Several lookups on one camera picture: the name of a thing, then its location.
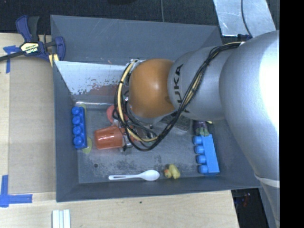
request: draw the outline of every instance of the table surface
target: table surface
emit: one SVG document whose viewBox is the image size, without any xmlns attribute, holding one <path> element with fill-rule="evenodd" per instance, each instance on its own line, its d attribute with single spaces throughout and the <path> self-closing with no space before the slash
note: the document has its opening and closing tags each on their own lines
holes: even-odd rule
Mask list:
<svg viewBox="0 0 304 228">
<path fill-rule="evenodd" d="M 0 33 L 0 56 L 5 55 L 4 46 L 16 41 L 22 37 Z M 5 72 L 6 62 L 0 62 L 0 175 L 8 174 L 9 166 L 10 74 Z M 55 192 L 34 193 L 31 204 L 0 208 L 0 227 L 51 227 L 55 209 L 70 209 L 72 228 L 239 227 L 230 191 L 65 203 L 56 203 L 55 198 Z"/>
</svg>

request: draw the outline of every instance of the yellow cable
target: yellow cable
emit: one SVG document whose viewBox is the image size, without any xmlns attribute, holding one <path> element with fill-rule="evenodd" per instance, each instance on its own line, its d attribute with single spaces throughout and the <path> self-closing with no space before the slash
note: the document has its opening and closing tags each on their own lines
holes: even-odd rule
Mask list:
<svg viewBox="0 0 304 228">
<path fill-rule="evenodd" d="M 120 82 L 119 85 L 118 85 L 118 89 L 117 89 L 117 108 L 118 108 L 118 114 L 119 114 L 119 117 L 120 117 L 120 119 L 121 119 L 121 121 L 122 121 L 123 123 L 125 123 L 124 118 L 123 118 L 123 117 L 124 117 L 124 114 L 123 114 L 123 110 L 122 110 L 122 104 L 121 104 L 121 94 L 122 94 L 123 82 L 124 82 L 125 78 L 127 77 L 128 73 L 131 71 L 131 69 L 132 69 L 132 67 L 133 67 L 133 65 L 134 65 L 135 62 L 136 62 L 136 61 L 133 60 L 133 61 L 127 66 L 127 68 L 126 68 L 126 70 L 125 70 L 125 72 L 124 72 L 124 74 L 123 74 L 123 76 L 122 76 L 122 78 L 121 78 L 121 82 Z M 151 139 L 142 139 L 142 138 L 140 138 L 139 136 L 137 136 L 136 134 L 134 134 L 130 129 L 127 128 L 127 131 L 128 131 L 128 133 L 129 133 L 134 139 L 136 139 L 136 140 L 138 140 L 138 141 L 152 142 L 152 141 L 157 140 L 157 137 L 154 137 L 154 138 L 151 138 Z"/>
</svg>

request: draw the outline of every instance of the blue tape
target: blue tape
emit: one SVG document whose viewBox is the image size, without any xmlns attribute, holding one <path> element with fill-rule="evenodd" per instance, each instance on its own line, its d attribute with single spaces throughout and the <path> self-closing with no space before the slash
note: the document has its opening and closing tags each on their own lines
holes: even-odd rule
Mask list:
<svg viewBox="0 0 304 228">
<path fill-rule="evenodd" d="M 2 176 L 1 193 L 0 193 L 0 207 L 7 208 L 10 204 L 15 203 L 32 203 L 33 194 L 8 194 L 9 176 Z"/>
<path fill-rule="evenodd" d="M 11 54 L 11 53 L 19 52 L 20 48 L 17 46 L 8 46 L 8 47 L 4 47 L 3 50 L 7 54 Z M 6 61 L 6 73 L 8 74 L 9 72 L 10 72 L 10 59 Z"/>
</svg>

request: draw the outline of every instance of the red object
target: red object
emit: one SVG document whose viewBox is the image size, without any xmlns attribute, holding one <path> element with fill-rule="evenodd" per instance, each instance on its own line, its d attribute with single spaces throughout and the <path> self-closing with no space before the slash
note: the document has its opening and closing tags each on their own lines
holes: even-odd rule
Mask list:
<svg viewBox="0 0 304 228">
<path fill-rule="evenodd" d="M 94 131 L 95 144 L 98 149 L 121 148 L 124 146 L 124 128 L 116 125 Z"/>
</svg>

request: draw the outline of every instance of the white plastic spoon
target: white plastic spoon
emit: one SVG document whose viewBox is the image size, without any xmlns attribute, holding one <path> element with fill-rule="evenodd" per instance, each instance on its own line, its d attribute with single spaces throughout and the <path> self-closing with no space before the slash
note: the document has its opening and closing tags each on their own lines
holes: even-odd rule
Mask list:
<svg viewBox="0 0 304 228">
<path fill-rule="evenodd" d="M 155 170 L 148 170 L 144 171 L 143 173 L 140 173 L 138 175 L 112 175 L 109 176 L 110 180 L 122 180 L 122 179 L 128 179 L 128 178 L 142 178 L 146 181 L 155 181 L 160 177 L 160 174 L 158 171 Z"/>
</svg>

